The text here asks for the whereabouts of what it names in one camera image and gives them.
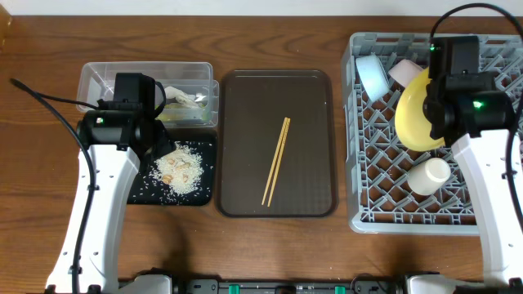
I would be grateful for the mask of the light blue bowl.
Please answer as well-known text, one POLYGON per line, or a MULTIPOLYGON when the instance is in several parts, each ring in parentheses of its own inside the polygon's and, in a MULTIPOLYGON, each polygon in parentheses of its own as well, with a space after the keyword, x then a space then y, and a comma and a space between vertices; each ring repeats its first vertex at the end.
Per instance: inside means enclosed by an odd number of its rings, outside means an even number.
POLYGON ((387 74, 376 55, 358 57, 355 65, 364 90, 372 103, 388 93, 387 74))

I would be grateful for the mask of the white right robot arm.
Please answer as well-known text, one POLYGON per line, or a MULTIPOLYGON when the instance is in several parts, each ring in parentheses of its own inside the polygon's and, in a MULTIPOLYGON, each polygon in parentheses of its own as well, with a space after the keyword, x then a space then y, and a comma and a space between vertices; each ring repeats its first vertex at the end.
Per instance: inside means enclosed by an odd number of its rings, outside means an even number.
POLYGON ((481 238, 488 287, 522 289, 522 165, 518 113, 490 73, 428 72, 430 135, 452 149, 481 238))

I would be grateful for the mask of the white cup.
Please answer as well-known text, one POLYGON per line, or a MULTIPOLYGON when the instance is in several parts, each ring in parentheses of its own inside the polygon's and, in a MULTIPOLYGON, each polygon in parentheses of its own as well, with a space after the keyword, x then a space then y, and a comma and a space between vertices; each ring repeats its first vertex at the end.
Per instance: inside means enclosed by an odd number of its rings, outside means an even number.
POLYGON ((410 189, 423 196, 434 194, 450 178, 449 164, 441 158, 430 158, 412 167, 407 174, 410 189))

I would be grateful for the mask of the wooden chopstick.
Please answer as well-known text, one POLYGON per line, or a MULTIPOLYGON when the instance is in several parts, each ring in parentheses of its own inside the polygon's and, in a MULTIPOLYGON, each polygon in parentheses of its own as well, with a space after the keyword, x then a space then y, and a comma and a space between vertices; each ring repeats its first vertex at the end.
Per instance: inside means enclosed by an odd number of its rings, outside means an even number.
POLYGON ((276 164, 276 160, 277 160, 278 155, 279 155, 279 148, 280 148, 282 140, 283 140, 284 131, 286 129, 287 121, 288 121, 288 118, 284 118, 284 121, 283 121, 283 124, 282 124, 282 127, 281 127, 281 131, 280 131, 280 134, 279 134, 279 139, 277 141, 277 145, 276 145, 276 148, 275 148, 275 153, 274 153, 274 156, 273 156, 273 160, 272 160, 272 163, 270 165, 270 172, 269 172, 269 176, 268 176, 267 181, 266 181, 266 187, 265 187, 264 194, 263 194, 262 201, 261 201, 262 206, 265 205, 267 192, 269 190, 271 179, 273 177, 273 172, 275 170, 275 164, 276 164))
POLYGON ((278 158, 277 158, 276 164, 275 164, 275 170, 273 172, 273 177, 271 179, 270 187, 269 187, 269 190, 268 190, 267 196, 266 196, 265 205, 267 205, 268 207, 270 207, 270 205, 272 203, 273 194, 275 191, 275 186, 276 186, 276 182, 277 182, 278 175, 279 175, 280 165, 281 165, 281 161, 282 161, 283 154, 284 154, 284 147, 286 144, 290 123, 291 123, 291 119, 288 118, 286 129, 284 131, 283 140, 282 140, 281 146, 279 148, 279 155, 278 155, 278 158))

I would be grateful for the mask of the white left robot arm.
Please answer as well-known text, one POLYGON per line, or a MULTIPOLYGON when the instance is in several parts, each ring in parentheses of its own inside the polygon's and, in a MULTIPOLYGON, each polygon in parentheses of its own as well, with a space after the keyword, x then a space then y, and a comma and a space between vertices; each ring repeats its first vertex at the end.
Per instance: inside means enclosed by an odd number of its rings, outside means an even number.
POLYGON ((172 293, 157 269, 126 285, 118 281, 118 250, 127 199, 141 162, 164 139, 163 124, 139 111, 91 110, 78 123, 78 185, 65 241, 47 293, 172 293))

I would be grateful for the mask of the green snack wrapper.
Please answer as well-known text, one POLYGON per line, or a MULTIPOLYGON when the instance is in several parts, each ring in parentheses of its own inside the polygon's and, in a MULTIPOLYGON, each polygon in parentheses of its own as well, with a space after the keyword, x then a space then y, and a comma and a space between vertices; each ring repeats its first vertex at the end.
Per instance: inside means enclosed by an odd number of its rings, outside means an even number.
POLYGON ((164 122, 201 121, 204 123, 210 118, 210 112, 205 108, 186 107, 180 104, 166 105, 159 115, 159 119, 164 122))

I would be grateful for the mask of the white tissue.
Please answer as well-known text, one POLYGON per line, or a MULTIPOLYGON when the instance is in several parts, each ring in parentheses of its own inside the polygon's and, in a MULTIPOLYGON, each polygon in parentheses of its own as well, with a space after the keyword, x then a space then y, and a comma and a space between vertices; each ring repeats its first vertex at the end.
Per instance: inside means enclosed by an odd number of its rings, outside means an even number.
POLYGON ((196 95, 185 93, 184 91, 175 87, 164 88, 167 104, 178 105, 189 109, 199 109, 207 105, 208 99, 201 93, 196 95))

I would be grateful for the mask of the yellow plate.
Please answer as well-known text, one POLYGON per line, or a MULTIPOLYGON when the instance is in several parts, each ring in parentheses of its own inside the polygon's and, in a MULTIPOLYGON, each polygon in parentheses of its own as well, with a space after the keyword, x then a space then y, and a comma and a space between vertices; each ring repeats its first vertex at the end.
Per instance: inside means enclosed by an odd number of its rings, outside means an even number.
POLYGON ((423 112, 427 98, 427 85, 431 79, 429 70, 424 69, 402 92, 395 113, 396 134, 400 143, 413 151, 423 152, 445 145, 443 138, 432 139, 431 124, 423 112))

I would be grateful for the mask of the rice and nut leftovers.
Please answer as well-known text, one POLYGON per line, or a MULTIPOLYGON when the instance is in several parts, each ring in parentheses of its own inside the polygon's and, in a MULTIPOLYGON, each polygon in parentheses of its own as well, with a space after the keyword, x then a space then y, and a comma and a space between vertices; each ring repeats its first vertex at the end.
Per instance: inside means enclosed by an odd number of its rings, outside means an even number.
POLYGON ((176 141, 176 149, 150 163, 136 198, 145 204, 203 206, 212 196, 216 144, 176 141))

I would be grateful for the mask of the white bowl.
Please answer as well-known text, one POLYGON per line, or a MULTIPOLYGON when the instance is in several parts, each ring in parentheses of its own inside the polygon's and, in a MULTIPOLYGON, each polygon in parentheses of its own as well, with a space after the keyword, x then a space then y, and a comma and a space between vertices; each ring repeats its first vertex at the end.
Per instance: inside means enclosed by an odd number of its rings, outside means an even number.
POLYGON ((388 73, 402 87, 407 87, 422 71, 423 68, 413 61, 401 60, 388 73))

